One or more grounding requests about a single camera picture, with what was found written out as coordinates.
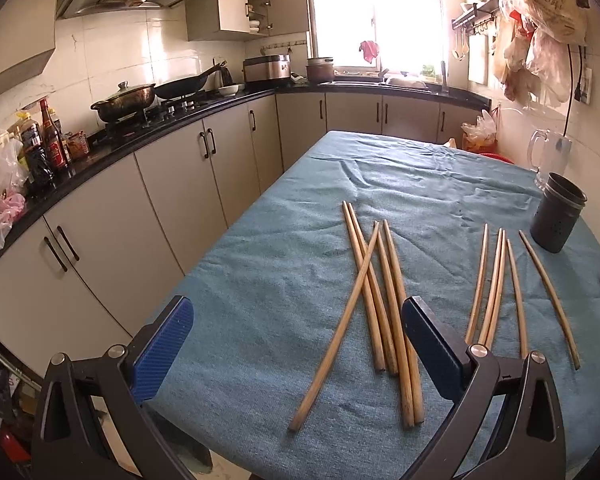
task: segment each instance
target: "pink cloth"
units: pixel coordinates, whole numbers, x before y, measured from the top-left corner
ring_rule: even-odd
[[[374,59],[380,54],[380,47],[375,41],[363,41],[360,43],[359,52],[362,52],[362,56],[365,61],[369,64],[374,62]]]

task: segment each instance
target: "chopstick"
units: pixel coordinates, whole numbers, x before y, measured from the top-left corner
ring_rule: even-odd
[[[358,242],[360,248],[366,253],[366,241],[365,236],[362,234],[356,212],[353,209],[353,204],[349,203],[349,213],[353,220],[353,227],[358,235]],[[373,297],[373,303],[376,308],[376,319],[380,327],[380,337],[382,338],[382,347],[384,348],[384,354],[386,358],[386,367],[389,370],[390,375],[396,375],[398,373],[398,361],[395,356],[394,342],[391,338],[391,327],[389,327],[389,319],[386,315],[386,309],[384,308],[384,301],[382,300],[382,294],[380,293],[380,286],[378,285],[378,278],[376,277],[376,271],[374,270],[374,264],[369,265],[367,273],[369,278],[369,285],[371,286],[371,295]]]
[[[353,225],[351,214],[346,202],[342,202],[342,210],[344,211],[344,218],[349,230],[349,238],[351,240],[351,247],[353,248],[353,253],[356,258],[356,264],[358,265],[358,269],[361,269],[363,261],[362,250],[360,249],[360,242],[358,241],[356,229]],[[362,285],[362,296],[365,299],[366,320],[369,323],[369,334],[371,336],[371,351],[374,357],[374,367],[377,372],[381,372],[384,370],[385,365],[384,354],[382,354],[382,338],[380,335],[380,329],[378,327],[376,307],[374,305],[374,298],[369,285],[368,273]]]
[[[571,327],[569,325],[569,320],[564,313],[564,309],[562,308],[562,303],[558,298],[558,295],[555,292],[555,288],[549,279],[549,275],[544,270],[542,266],[542,262],[538,255],[534,251],[534,248],[529,243],[529,240],[526,239],[525,234],[522,231],[518,231],[520,234],[520,238],[522,238],[522,242],[524,243],[526,250],[531,256],[534,264],[536,264],[536,269],[540,273],[540,277],[542,278],[542,282],[549,293],[549,297],[551,297],[551,302],[554,305],[555,313],[558,316],[558,321],[560,322],[560,326],[562,327],[562,332],[564,333],[564,337],[567,339],[567,345],[569,346],[569,352],[571,353],[571,359],[573,360],[573,366],[576,370],[580,369],[580,356],[578,355],[578,348],[576,347],[576,341],[573,339],[573,333],[571,333]]]
[[[391,261],[392,270],[394,272],[394,284],[398,296],[398,304],[402,307],[407,299],[407,291],[404,289],[404,281],[402,279],[402,271],[400,270],[400,261],[398,261],[398,253],[395,250],[394,239],[389,230],[389,222],[384,221],[384,234],[386,235],[386,243],[389,249],[389,258]],[[415,348],[408,338],[406,338],[407,359],[409,361],[409,374],[411,377],[411,393],[413,396],[413,418],[416,424],[424,422],[424,403],[422,402],[422,385],[420,384],[420,370],[418,369],[418,355]]]
[[[504,290],[504,270],[505,270],[505,243],[507,241],[507,232],[502,230],[502,238],[500,240],[500,261],[498,263],[498,283],[496,285],[496,298],[493,303],[493,314],[491,315],[491,322],[489,323],[489,332],[487,334],[486,347],[491,350],[493,346],[493,339],[496,336],[496,329],[498,327],[498,316],[500,315],[500,304],[502,302],[502,291]]]
[[[353,309],[356,306],[358,298],[360,296],[360,291],[362,290],[363,283],[365,282],[366,272],[369,267],[369,263],[371,263],[371,256],[373,255],[374,249],[376,247],[376,241],[378,240],[378,231],[380,228],[380,224],[375,222],[374,230],[371,234],[371,240],[369,240],[368,251],[366,252],[365,259],[362,261],[362,265],[360,267],[360,271],[358,272],[358,276],[356,278],[356,282],[353,285],[353,290],[351,291],[351,295],[349,296],[349,301],[347,301],[346,306],[344,307],[344,311],[342,313],[342,317],[340,318],[340,322],[336,327],[335,332],[333,333],[333,337],[331,338],[331,343],[327,348],[327,351],[324,355],[324,358],[320,362],[318,369],[315,372],[314,380],[311,382],[309,389],[307,390],[302,402],[298,406],[296,410],[296,414],[294,418],[289,423],[289,430],[298,431],[304,421],[306,420],[309,411],[311,411],[312,406],[314,405],[315,399],[317,399],[318,394],[324,384],[324,381],[327,378],[331,367],[333,366],[333,362],[336,359],[338,354],[338,350],[340,349],[340,345],[342,344],[342,339],[344,338],[345,332],[347,331],[347,325],[351,319],[351,315],[353,314]]]
[[[482,328],[480,329],[480,337],[478,343],[485,345],[487,336],[489,335],[489,325],[491,324],[491,316],[493,315],[493,305],[496,300],[496,291],[498,288],[498,275],[500,265],[500,245],[502,243],[502,229],[498,229],[498,241],[496,242],[496,255],[493,259],[493,272],[491,273],[491,288],[489,290],[489,299],[487,300],[487,310],[484,313],[482,320]]]
[[[478,268],[478,283],[475,285],[474,302],[469,314],[469,325],[466,328],[464,342],[468,345],[474,340],[475,329],[478,325],[478,313],[482,303],[482,294],[484,292],[484,279],[487,271],[487,250],[489,245],[489,224],[484,225],[482,234],[482,252],[480,253],[480,267]]]
[[[522,290],[520,289],[520,279],[518,278],[518,268],[516,267],[516,257],[513,254],[511,241],[507,240],[507,249],[509,250],[509,263],[511,264],[511,280],[513,281],[513,291],[516,295],[516,311],[518,312],[518,330],[520,331],[520,357],[526,359],[529,354],[526,341],[526,320],[525,305],[522,303]]]
[[[411,391],[411,377],[409,374],[409,361],[407,357],[407,345],[402,332],[400,322],[400,307],[395,295],[394,279],[389,267],[389,259],[386,256],[382,235],[378,236],[378,250],[380,253],[380,265],[386,287],[386,296],[389,301],[389,313],[391,315],[391,328],[394,333],[395,352],[398,358],[398,372],[400,379],[400,405],[402,412],[402,424],[405,428],[414,425],[413,416],[413,393]]]

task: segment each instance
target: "silver screw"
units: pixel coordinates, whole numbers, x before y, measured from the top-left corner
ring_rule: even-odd
[[[64,354],[56,354],[51,358],[51,364],[58,366],[64,362]]]
[[[489,351],[482,345],[473,345],[471,347],[471,353],[476,357],[485,357],[488,352]]]
[[[125,347],[122,345],[113,345],[109,348],[107,355],[112,359],[117,359],[125,354]]]
[[[542,354],[542,352],[539,352],[538,350],[534,350],[533,352],[531,352],[531,358],[539,365],[546,361],[546,357],[544,357],[544,354]]]

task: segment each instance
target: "white bowl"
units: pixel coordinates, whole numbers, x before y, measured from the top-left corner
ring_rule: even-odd
[[[236,95],[236,93],[238,92],[238,85],[223,86],[222,88],[218,89],[218,92],[222,97]]]

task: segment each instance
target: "glass mug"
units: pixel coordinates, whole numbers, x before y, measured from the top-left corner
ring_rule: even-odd
[[[538,140],[542,139],[542,155],[540,164],[533,164],[532,156]],[[536,172],[536,186],[544,189],[549,180],[549,173],[562,175],[569,161],[571,153],[571,141],[562,134],[557,134],[551,130],[536,130],[526,152],[529,166]]]

